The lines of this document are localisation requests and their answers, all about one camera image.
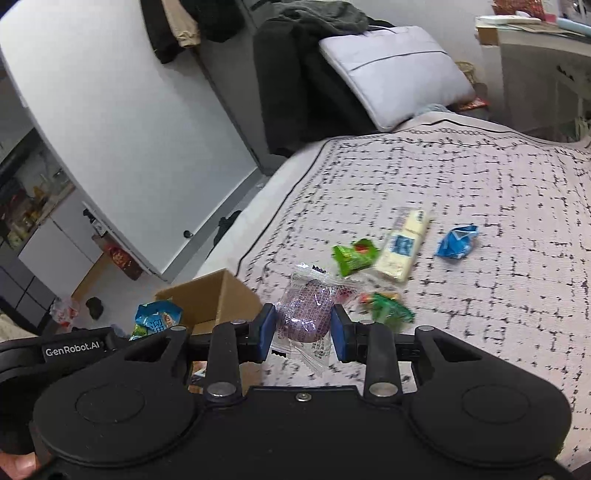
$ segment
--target white bedsheet with black pattern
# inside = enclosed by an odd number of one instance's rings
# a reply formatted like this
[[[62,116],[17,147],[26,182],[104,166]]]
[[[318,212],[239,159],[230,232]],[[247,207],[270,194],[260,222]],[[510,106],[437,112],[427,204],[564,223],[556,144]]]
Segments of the white bedsheet with black pattern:
[[[583,149],[441,113],[393,134],[330,140],[271,179],[200,274],[229,268],[262,301],[276,302],[296,263],[331,264],[333,245],[359,238],[380,245],[398,207],[432,209],[402,287],[415,324],[561,388],[573,427],[559,459],[575,468],[591,460],[590,160]],[[443,235],[466,223],[480,228],[475,250],[457,262],[434,257]],[[316,378],[274,355],[264,370],[269,385],[362,385],[364,375],[363,366],[335,359]],[[403,380],[412,388],[410,370]]]

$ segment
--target clear plastic wrapper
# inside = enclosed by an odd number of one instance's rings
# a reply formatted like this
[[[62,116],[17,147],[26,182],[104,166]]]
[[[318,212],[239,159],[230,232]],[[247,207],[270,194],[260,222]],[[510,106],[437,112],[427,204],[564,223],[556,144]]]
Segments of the clear plastic wrapper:
[[[321,268],[299,264],[277,303],[277,330],[271,347],[301,358],[317,375],[329,365],[330,310],[356,297],[361,283],[334,278]]]
[[[80,304],[71,298],[55,300],[51,304],[50,315],[54,322],[65,327],[69,332],[73,326],[74,319],[78,317]]]
[[[410,207],[400,209],[374,269],[393,280],[406,281],[430,221],[430,210]]]

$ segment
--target finger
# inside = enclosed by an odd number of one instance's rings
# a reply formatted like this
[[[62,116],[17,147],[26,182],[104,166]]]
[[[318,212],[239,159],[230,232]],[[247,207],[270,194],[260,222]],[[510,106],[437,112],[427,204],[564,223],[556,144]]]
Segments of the finger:
[[[0,452],[0,468],[12,479],[22,480],[37,469],[37,457],[34,453],[28,455],[11,455]]]

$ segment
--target wrapped candy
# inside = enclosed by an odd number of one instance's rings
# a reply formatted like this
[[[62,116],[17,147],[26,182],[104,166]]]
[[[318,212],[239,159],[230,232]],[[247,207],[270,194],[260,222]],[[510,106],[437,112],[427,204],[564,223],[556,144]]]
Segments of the wrapped candy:
[[[315,265],[299,264],[277,303],[277,330],[272,348],[301,358],[319,375],[328,367],[330,311],[359,293],[360,282],[334,278]]]
[[[476,225],[455,227],[441,240],[435,254],[438,257],[464,258],[472,251],[477,236]]]
[[[351,275],[356,270],[370,267],[379,255],[371,240],[362,238],[354,242],[350,247],[336,245],[333,247],[332,257],[339,264],[340,274],[344,277]]]
[[[372,320],[384,323],[392,330],[400,330],[402,323],[414,321],[414,313],[402,303],[382,294],[374,293],[372,302]]]

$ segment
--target screw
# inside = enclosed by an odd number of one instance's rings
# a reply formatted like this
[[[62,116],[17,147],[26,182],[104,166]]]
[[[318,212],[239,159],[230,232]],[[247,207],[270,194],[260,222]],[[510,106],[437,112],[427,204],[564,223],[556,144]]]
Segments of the screw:
[[[312,400],[312,395],[310,395],[309,393],[306,392],[300,392],[295,394],[295,399],[297,401],[310,401]]]
[[[391,397],[398,393],[398,387],[390,382],[376,382],[369,387],[369,393],[374,397]]]
[[[229,382],[215,382],[207,387],[207,393],[212,397],[229,397],[236,391],[236,387]]]

